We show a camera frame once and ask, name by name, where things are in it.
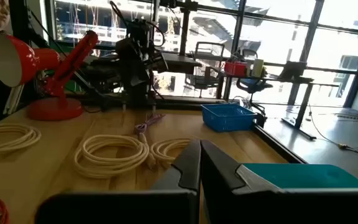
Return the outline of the large window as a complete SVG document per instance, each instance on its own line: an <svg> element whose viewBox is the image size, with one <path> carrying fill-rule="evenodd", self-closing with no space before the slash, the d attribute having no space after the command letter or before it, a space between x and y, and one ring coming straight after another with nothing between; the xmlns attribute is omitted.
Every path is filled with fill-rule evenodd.
<svg viewBox="0 0 358 224"><path fill-rule="evenodd" d="M65 46L89 29L102 56L130 21L155 23L159 50L231 58L238 50L271 74L304 62L318 85L311 102L349 107L358 89L358 0L44 0L48 29Z"/></svg>

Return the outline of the gray office chair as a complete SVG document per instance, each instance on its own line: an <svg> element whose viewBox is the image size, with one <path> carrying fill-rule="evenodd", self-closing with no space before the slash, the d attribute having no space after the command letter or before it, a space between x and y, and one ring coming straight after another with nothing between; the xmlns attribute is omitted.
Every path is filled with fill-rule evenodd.
<svg viewBox="0 0 358 224"><path fill-rule="evenodd" d="M185 76L186 87L192 86L194 90L202 91L209 88L217 88L219 85L218 72L224 59L225 45L215 42L200 41L196 43L195 50L191 56L200 66L194 68L191 73Z"/></svg>

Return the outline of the teal plastic bin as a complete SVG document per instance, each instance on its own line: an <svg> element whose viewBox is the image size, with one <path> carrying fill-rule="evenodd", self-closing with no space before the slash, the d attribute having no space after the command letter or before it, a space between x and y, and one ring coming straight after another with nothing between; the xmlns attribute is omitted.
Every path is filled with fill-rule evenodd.
<svg viewBox="0 0 358 224"><path fill-rule="evenodd" d="M282 189L358 188L358 179L329 164L263 164L244 166Z"/></svg>

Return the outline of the dark background desk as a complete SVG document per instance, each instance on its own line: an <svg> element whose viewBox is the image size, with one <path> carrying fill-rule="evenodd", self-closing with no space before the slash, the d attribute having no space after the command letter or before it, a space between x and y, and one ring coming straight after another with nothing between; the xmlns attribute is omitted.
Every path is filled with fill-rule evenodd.
<svg viewBox="0 0 358 224"><path fill-rule="evenodd" d="M314 141L316 140L315 136L312 136L310 134L308 134L307 132L303 131L301 129L301 124L306 112L306 108L309 105L309 100L310 100L310 95L312 92L312 89L315 85L318 86L331 86L331 87L338 87L338 85L334 85L334 84L325 84L325 83L314 83L312 81L312 79L310 78L297 78L295 80L281 80L278 78L278 76L276 76L275 78L269 78L269 77L234 77L234 76L230 76L227 75L225 71L222 71L218 68L216 68L216 71L218 72L218 77L226 77L226 78L249 78L249 79L254 79L254 80L265 80L270 81L270 82L282 82L282 83L292 83L292 84L299 84L299 85L307 85L306 90L305 90L305 95L303 97L303 101L301 103L300 109L298 111L297 117L294 121L292 121L290 118L282 118L282 121L284 123L286 123L287 125L289 125L291 128L299 131L301 134L303 134L307 139L309 139L310 141ZM264 117L264 121L262 122L262 124L260 126L264 125L264 122L266 120L266 117Z"/></svg>

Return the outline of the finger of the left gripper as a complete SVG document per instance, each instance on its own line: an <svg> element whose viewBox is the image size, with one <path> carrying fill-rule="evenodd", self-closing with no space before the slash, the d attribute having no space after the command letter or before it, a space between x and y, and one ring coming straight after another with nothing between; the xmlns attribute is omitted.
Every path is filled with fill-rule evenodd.
<svg viewBox="0 0 358 224"><path fill-rule="evenodd" d="M139 70L137 67L132 67L131 71L131 85L136 86L140 83Z"/></svg>
<svg viewBox="0 0 358 224"><path fill-rule="evenodd" d="M140 69L140 86L142 88L146 88L150 81L150 73L148 68L141 68Z"/></svg>

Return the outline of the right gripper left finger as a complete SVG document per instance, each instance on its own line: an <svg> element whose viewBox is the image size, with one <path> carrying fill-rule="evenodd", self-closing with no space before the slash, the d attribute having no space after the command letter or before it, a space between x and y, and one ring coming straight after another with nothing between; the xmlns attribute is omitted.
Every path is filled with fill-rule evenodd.
<svg viewBox="0 0 358 224"><path fill-rule="evenodd" d="M148 190L56 194L35 224L198 224L201 143L192 140Z"/></svg>

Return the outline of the pale cup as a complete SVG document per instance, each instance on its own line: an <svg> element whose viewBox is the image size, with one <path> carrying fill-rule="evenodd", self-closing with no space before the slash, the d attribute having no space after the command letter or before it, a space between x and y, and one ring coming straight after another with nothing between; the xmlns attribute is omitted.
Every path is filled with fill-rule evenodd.
<svg viewBox="0 0 358 224"><path fill-rule="evenodd" d="M262 76L263 68L264 68L264 61L262 59L255 58L251 75L253 77L260 78Z"/></svg>

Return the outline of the red desk lamp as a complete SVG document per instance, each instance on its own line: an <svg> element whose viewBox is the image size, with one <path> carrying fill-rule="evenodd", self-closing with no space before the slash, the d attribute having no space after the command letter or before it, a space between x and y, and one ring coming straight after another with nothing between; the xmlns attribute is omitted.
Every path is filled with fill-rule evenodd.
<svg viewBox="0 0 358 224"><path fill-rule="evenodd" d="M33 79L37 72L53 70L54 75L44 78L44 90L50 95L32 102L27 116L40 121L72 119L83 113L80 101L67 98L65 85L98 42L98 35L89 30L65 60L54 49L33 49L10 35L0 34L0 81L16 87Z"/></svg>

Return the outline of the red container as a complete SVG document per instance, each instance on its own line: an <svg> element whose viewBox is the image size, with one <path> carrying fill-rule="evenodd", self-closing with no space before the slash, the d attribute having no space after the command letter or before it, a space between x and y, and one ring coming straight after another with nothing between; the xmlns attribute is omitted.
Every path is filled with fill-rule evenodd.
<svg viewBox="0 0 358 224"><path fill-rule="evenodd" d="M248 71L248 65L246 62L226 62L224 65L224 71L227 75L234 77L246 77Z"/></svg>

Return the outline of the blue mesh plastic basket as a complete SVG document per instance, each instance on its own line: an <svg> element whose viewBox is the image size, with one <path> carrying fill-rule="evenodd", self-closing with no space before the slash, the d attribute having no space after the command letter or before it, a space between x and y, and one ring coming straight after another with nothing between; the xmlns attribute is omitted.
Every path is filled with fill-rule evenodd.
<svg viewBox="0 0 358 224"><path fill-rule="evenodd" d="M203 121L216 132L247 131L257 114L237 104L201 105Z"/></svg>

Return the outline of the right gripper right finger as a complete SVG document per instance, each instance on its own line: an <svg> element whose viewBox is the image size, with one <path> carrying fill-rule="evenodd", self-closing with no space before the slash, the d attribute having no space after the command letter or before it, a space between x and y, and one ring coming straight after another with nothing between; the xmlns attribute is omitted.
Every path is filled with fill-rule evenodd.
<svg viewBox="0 0 358 224"><path fill-rule="evenodd" d="M212 224L358 224L358 188L282 189L213 143L201 147Z"/></svg>

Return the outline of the dark laptop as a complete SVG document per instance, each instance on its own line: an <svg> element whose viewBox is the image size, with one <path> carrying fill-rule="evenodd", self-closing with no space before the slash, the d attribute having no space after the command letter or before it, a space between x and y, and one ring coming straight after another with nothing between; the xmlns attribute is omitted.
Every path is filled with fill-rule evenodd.
<svg viewBox="0 0 358 224"><path fill-rule="evenodd" d="M287 61L278 78L281 80L295 80L300 78L307 66L306 62Z"/></svg>

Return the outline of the blue office chair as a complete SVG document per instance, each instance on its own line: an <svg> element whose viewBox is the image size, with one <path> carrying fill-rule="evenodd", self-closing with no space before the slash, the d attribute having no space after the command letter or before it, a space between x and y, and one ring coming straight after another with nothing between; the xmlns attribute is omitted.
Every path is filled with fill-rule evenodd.
<svg viewBox="0 0 358 224"><path fill-rule="evenodd" d="M237 52L238 56L240 57L241 61L244 61L246 58L253 58L258 59L258 54L256 51L251 49L244 49L244 48L238 48ZM265 108L258 104L253 102L253 95L254 93L260 92L267 88L272 88L273 85L267 83L265 80L254 80L249 78L239 78L236 82L236 86L246 91L248 94L250 94L250 97L248 99L248 105L249 108L255 108L260 112L262 116L266 116Z"/></svg>

